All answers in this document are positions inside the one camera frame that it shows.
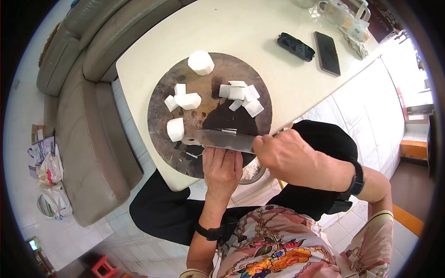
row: knife blade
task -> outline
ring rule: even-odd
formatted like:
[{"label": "knife blade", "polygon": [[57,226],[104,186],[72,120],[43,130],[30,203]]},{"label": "knife blade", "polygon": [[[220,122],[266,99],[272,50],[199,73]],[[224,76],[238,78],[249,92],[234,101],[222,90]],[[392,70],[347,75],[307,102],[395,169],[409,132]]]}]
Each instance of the knife blade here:
[{"label": "knife blade", "polygon": [[220,130],[200,129],[187,131],[182,139],[185,145],[211,146],[231,149],[243,153],[254,153],[252,144],[255,136],[232,134]]}]

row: round cutting board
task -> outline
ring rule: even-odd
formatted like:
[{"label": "round cutting board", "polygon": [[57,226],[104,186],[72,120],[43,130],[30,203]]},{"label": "round cutting board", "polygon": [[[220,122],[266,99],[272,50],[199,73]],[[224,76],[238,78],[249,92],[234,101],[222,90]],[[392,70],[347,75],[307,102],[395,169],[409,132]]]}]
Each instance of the round cutting board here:
[{"label": "round cutting board", "polygon": [[[172,142],[167,134],[167,122],[182,117],[184,130],[192,129],[237,129],[247,135],[264,135],[271,130],[272,103],[269,92],[259,74],[242,60],[223,53],[209,53],[215,64],[213,71],[205,76],[196,74],[184,59],[174,65],[160,79],[148,105],[148,131],[151,141],[163,160],[175,170],[192,177],[204,178],[202,157],[194,158],[186,154],[186,145]],[[219,97],[219,86],[228,81],[241,80],[247,85],[253,84],[261,96],[258,100],[264,110],[255,118],[240,107],[235,112],[229,109],[233,100]],[[197,109],[176,108],[170,113],[164,100],[174,96],[176,84],[186,84],[187,93],[198,93],[201,105]],[[243,154],[243,167],[249,164],[255,155]]]}]

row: gray leather sofa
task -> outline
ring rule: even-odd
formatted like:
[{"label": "gray leather sofa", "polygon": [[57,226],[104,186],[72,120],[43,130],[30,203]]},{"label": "gray leather sofa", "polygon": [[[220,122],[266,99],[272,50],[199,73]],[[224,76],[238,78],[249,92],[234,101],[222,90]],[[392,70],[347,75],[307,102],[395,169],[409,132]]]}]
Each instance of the gray leather sofa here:
[{"label": "gray leather sofa", "polygon": [[194,1],[80,0],[48,46],[37,77],[45,94],[45,132],[56,136],[65,189],[81,226],[123,204],[142,177],[111,91],[116,60]]}]

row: white table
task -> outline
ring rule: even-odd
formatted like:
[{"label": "white table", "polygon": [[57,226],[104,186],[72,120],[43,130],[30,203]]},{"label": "white table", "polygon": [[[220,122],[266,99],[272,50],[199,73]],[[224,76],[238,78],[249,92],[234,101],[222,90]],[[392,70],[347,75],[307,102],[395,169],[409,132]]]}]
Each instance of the white table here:
[{"label": "white table", "polygon": [[[342,75],[320,69],[316,53],[310,63],[281,48],[281,32],[316,50],[314,31],[331,36],[336,44]],[[150,97],[159,79],[195,50],[233,55],[252,66],[264,80],[272,100],[275,133],[336,91],[371,64],[380,49],[372,37],[361,61],[336,26],[322,16],[310,15],[291,0],[198,0],[167,17],[117,61],[125,98],[139,133],[168,186],[179,191],[198,179],[166,164],[155,150],[147,127]]]}]

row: person's left hand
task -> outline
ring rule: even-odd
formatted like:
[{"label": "person's left hand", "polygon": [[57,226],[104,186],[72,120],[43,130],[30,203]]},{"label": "person's left hand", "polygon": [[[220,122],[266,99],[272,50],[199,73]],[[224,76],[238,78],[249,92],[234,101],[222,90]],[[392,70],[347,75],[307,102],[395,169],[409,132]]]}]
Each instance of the person's left hand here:
[{"label": "person's left hand", "polygon": [[238,151],[205,147],[202,171],[207,184],[206,199],[227,204],[243,176],[243,156]]}]

